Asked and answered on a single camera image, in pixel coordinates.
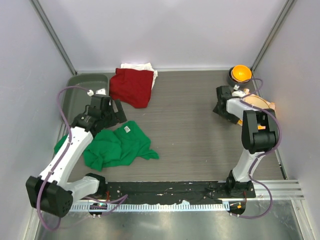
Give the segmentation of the floral ceramic plate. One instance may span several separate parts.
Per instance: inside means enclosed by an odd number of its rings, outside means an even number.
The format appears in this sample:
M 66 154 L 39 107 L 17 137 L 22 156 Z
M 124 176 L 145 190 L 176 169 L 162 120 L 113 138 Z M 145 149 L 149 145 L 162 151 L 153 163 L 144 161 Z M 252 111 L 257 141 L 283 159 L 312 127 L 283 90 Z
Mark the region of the floral ceramic plate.
M 250 105 L 253 105 L 261 109 L 275 109 L 275 105 L 272 102 L 268 102 L 267 100 L 254 94 L 245 97 L 244 101 Z

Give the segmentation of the green t shirt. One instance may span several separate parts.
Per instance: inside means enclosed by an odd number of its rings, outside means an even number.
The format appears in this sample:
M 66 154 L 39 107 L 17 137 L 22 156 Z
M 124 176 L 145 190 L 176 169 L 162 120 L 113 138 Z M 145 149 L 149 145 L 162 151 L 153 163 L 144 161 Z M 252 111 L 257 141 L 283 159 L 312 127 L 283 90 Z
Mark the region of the green t shirt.
M 116 130 L 103 129 L 83 151 L 84 164 L 96 171 L 129 166 L 136 158 L 158 160 L 150 138 L 130 120 Z

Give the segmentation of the orange checkered cloth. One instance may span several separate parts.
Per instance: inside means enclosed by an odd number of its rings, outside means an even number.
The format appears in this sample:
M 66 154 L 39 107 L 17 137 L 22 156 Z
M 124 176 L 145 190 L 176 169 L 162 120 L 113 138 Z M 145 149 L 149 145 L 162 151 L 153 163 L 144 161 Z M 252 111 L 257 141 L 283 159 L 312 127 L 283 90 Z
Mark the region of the orange checkered cloth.
M 250 90 L 248 88 L 244 88 L 243 93 L 240 93 L 240 96 L 245 96 L 250 93 Z M 261 108 L 261 109 L 276 109 L 276 105 L 273 102 L 269 102 L 263 98 L 261 98 L 258 95 L 252 94 L 250 96 L 247 96 L 244 98 L 244 101 L 250 105 L 253 105 L 255 107 Z M 242 126 L 242 120 L 238 120 L 237 124 Z M 258 125 L 258 130 L 264 130 L 266 127 L 262 125 Z

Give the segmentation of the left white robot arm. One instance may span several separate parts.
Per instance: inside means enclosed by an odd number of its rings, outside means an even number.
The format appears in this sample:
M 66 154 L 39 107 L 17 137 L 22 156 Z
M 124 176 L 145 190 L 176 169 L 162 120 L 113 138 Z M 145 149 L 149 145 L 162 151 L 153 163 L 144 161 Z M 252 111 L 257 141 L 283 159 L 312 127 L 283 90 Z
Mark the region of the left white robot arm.
M 70 134 L 50 164 L 38 177 L 30 176 L 26 190 L 33 208 L 63 218 L 72 204 L 86 196 L 100 200 L 107 192 L 106 179 L 88 173 L 82 179 L 69 182 L 69 176 L 94 137 L 105 128 L 126 122 L 120 100 L 95 93 L 86 112 L 78 114 L 70 127 Z

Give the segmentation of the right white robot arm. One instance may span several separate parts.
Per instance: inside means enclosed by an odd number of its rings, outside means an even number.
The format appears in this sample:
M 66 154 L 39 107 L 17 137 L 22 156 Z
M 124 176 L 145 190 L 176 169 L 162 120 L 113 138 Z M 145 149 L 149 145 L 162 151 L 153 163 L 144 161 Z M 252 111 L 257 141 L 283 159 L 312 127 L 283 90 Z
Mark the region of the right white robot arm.
M 250 94 L 234 95 L 229 86 L 216 88 L 217 103 L 213 112 L 233 124 L 242 121 L 243 151 L 237 165 L 230 171 L 224 185 L 233 198 L 250 194 L 254 190 L 253 173 L 262 158 L 270 153 L 280 140 L 275 110 L 246 102 Z

